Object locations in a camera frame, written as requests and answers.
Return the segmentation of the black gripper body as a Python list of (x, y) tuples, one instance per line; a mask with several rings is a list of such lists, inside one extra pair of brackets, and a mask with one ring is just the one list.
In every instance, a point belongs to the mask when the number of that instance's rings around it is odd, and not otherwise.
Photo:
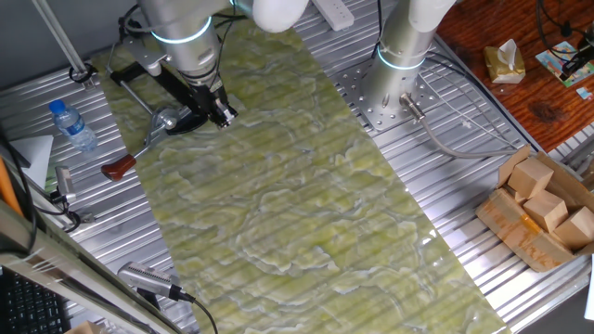
[(192, 90), (193, 99), (208, 119), (210, 119), (211, 106), (216, 104), (220, 107), (221, 102), (228, 103), (226, 90), (220, 76), (214, 76), (210, 83), (199, 83), (195, 85), (193, 82), (190, 82), (189, 87)]

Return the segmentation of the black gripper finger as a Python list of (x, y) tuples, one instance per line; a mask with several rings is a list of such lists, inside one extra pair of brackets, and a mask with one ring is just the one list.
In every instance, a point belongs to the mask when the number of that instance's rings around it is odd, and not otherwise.
[(220, 111), (223, 119), (221, 121), (221, 124), (223, 126), (229, 126), (232, 123), (232, 121), (238, 116), (238, 113), (227, 102), (220, 103)]
[(210, 120), (217, 125), (218, 128), (227, 127), (226, 109), (220, 108), (216, 104), (211, 106)]

